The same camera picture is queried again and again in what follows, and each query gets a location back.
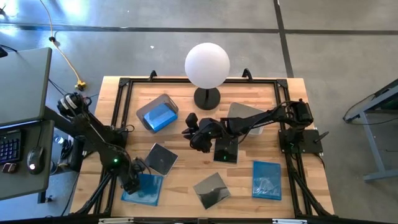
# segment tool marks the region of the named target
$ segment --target keyboard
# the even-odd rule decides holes
[[[0,135],[0,165],[21,160],[21,131]]]

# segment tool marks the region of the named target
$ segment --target lamp base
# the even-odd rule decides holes
[[[212,88],[209,90],[197,88],[193,99],[195,104],[202,110],[212,110],[218,106],[220,103],[220,91],[217,88]]]

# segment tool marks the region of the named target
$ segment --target metal bracket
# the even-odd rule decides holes
[[[251,76],[251,73],[250,73],[250,71],[249,71],[248,68],[245,68],[245,69],[243,70],[242,77],[243,77],[243,78],[246,78],[246,77],[247,77],[248,80],[249,80],[249,82],[253,82],[253,77]]]
[[[272,219],[273,224],[307,224],[306,220],[294,220],[294,219]]]
[[[157,76],[156,71],[153,70],[153,71],[150,73],[150,75],[149,75],[149,81],[152,81],[152,80],[154,79],[154,77],[156,77],[156,76]]]
[[[284,153],[323,153],[322,143],[318,130],[304,130],[303,139],[297,145],[291,145],[287,140],[289,131],[279,130],[280,150]]]
[[[100,218],[100,220],[98,221],[98,223],[104,223],[104,224],[108,224],[108,223],[134,223],[134,217],[132,218]]]
[[[286,79],[277,79],[276,82],[283,88],[287,88],[287,80]]]
[[[119,87],[127,85],[127,83],[129,83],[129,81],[130,81],[130,78],[120,78],[119,79]]]

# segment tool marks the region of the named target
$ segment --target white globe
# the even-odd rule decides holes
[[[211,89],[221,85],[229,75],[229,58],[219,45],[194,46],[185,59],[185,73],[197,87]]]

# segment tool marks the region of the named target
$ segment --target computer mouse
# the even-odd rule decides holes
[[[27,170],[30,174],[37,175],[44,168],[44,148],[37,146],[32,148],[27,155]]]

